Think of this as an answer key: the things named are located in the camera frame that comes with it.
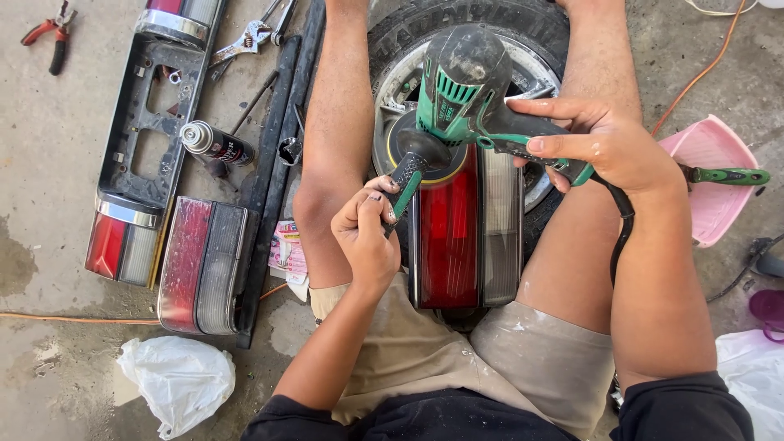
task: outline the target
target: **wheel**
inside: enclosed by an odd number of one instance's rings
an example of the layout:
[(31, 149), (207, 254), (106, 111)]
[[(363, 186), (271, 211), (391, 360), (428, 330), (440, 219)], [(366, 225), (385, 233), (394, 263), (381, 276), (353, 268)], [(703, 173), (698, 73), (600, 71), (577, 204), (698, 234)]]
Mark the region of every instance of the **wheel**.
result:
[[(556, 96), (561, 87), (569, 43), (569, 22), (563, 9), (546, 0), (415, 0), (392, 12), (368, 33), (370, 78), (376, 103), (374, 143), (383, 143), (386, 131), (419, 95), (422, 58), (427, 43), (439, 31), (474, 23), (498, 35), (512, 58), (514, 74), (507, 96)], [(376, 155), (376, 172), (388, 173), (389, 160)], [(535, 249), (553, 211), (561, 203), (537, 164), (524, 171), (524, 259)], [(398, 224), (398, 237), (408, 237), (406, 219)], [(407, 243), (401, 241), (403, 256)]]

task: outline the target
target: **white plastic bag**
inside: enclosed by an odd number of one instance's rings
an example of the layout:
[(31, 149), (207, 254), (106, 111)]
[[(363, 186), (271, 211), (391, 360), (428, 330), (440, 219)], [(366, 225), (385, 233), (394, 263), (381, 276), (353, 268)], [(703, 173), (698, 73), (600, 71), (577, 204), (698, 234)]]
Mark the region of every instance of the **white plastic bag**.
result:
[(122, 345), (117, 363), (161, 420), (161, 439), (191, 430), (234, 391), (231, 354), (196, 340), (158, 337), (142, 343), (134, 338)]
[(722, 335), (716, 339), (716, 350), (719, 375), (749, 411), (754, 439), (784, 439), (784, 344), (751, 330)]

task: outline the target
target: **spray can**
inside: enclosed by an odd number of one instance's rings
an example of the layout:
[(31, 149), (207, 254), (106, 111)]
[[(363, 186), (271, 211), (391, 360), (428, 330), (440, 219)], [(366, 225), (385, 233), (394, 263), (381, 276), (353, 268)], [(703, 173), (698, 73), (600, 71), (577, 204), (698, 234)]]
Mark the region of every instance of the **spray can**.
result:
[(193, 121), (184, 125), (180, 129), (180, 138), (189, 152), (220, 159), (236, 166), (247, 166), (256, 155), (248, 142), (211, 127), (204, 121)]

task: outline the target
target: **beige shorts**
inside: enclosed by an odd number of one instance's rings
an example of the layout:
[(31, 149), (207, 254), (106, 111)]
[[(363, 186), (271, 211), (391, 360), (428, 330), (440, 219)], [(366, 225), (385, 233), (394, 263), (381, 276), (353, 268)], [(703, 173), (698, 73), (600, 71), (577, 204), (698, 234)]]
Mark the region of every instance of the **beige shorts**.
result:
[[(310, 290), (317, 323), (348, 286)], [(610, 336), (514, 301), (491, 310), (466, 339), (432, 311), (414, 309), (398, 273), (332, 417), (347, 425), (391, 396), (467, 388), (587, 439), (614, 371)]]

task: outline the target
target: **pink plastic basket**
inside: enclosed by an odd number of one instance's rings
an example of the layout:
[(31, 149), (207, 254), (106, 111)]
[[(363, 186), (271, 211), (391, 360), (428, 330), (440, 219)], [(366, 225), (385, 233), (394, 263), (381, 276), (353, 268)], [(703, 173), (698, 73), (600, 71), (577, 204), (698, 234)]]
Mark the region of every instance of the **pink plastic basket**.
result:
[[(751, 151), (719, 118), (695, 122), (659, 142), (671, 156), (690, 167), (757, 169)], [(701, 182), (691, 185), (691, 237), (701, 248), (716, 243), (738, 217), (754, 187)]]

